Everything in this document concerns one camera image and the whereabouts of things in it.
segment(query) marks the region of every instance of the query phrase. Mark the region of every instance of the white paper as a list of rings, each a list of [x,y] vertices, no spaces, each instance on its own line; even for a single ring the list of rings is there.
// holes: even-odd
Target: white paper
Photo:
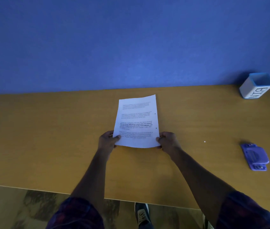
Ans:
[[[116,145],[135,148],[159,146],[156,96],[119,100],[113,137],[121,135]]]

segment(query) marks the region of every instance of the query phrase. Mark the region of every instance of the desk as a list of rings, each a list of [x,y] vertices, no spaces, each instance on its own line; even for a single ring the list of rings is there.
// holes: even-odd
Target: desk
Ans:
[[[270,210],[270,164],[251,171],[239,147],[256,143],[270,159],[270,90],[244,100],[233,85],[0,95],[0,185],[71,193],[99,136],[114,128],[118,100],[152,94],[161,131],[175,132],[201,165]],[[155,148],[115,149],[105,197],[198,208],[177,167]]]

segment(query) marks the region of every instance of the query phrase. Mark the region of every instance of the wall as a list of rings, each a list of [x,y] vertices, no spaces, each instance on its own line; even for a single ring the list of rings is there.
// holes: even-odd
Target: wall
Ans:
[[[0,0],[0,93],[270,73],[270,0]]]

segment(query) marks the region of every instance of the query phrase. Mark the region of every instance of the person's right hand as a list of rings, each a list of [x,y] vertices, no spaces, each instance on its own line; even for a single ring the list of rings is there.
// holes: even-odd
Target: person's right hand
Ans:
[[[174,133],[161,132],[159,136],[156,140],[160,143],[160,148],[169,154],[169,156],[172,156],[177,149],[182,149]]]

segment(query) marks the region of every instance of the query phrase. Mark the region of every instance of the plaid sleeve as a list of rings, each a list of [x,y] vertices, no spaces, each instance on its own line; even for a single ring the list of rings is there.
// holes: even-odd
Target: plaid sleeve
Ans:
[[[103,219],[87,200],[67,198],[49,220],[46,229],[104,229]]]
[[[245,194],[234,191],[222,204],[217,229],[270,228],[270,212]]]

